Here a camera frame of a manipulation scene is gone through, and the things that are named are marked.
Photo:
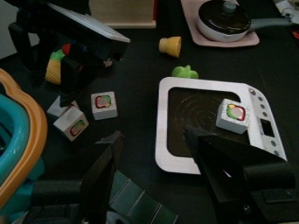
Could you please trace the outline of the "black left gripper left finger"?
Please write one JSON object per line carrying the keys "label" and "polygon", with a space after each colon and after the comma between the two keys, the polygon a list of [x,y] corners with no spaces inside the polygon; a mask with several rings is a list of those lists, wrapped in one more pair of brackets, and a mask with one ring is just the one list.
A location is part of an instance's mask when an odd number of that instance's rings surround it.
{"label": "black left gripper left finger", "polygon": [[80,208],[88,224],[107,223],[109,194],[124,144],[123,138],[121,132],[116,131],[95,143],[100,155],[83,176],[80,186]]}

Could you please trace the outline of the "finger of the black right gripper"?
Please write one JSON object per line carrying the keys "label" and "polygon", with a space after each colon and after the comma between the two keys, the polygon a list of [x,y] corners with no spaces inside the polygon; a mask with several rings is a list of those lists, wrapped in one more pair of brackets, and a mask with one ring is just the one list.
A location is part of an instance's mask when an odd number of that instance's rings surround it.
{"label": "finger of the black right gripper", "polygon": [[31,72],[41,71],[41,48],[39,45],[32,46],[28,31],[17,23],[9,24],[8,31],[24,68]]}
{"label": "finger of the black right gripper", "polygon": [[79,94],[80,71],[83,65],[65,56],[60,62],[60,106],[67,107]]}

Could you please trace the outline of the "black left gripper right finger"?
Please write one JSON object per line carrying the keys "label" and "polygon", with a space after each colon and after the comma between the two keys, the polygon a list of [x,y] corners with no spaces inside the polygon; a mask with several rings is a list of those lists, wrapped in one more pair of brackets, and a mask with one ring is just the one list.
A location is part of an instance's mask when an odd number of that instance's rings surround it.
{"label": "black left gripper right finger", "polygon": [[185,127],[183,135],[217,207],[296,207],[295,175],[284,159],[200,128]]}

